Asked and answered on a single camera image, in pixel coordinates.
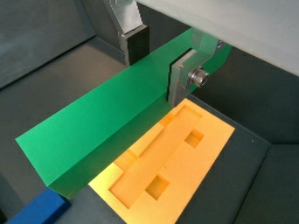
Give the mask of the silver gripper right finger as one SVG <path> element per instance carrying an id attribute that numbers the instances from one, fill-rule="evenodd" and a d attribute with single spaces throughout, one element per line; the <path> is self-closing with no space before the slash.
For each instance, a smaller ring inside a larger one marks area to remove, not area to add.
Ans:
<path id="1" fill-rule="evenodd" d="M 200 87 L 207 82 L 210 73 L 203 65 L 224 46 L 226 43 L 208 33 L 191 29 L 191 49 L 171 65 L 168 102 L 174 107 L 188 96 L 192 86 Z"/>

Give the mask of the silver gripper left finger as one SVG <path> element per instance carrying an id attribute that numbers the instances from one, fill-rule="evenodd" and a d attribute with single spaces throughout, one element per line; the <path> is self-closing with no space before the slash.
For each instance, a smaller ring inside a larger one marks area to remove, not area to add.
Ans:
<path id="1" fill-rule="evenodd" d="M 104 0 L 118 30 L 126 64 L 134 65 L 150 54 L 150 27 L 143 23 L 136 0 Z"/>

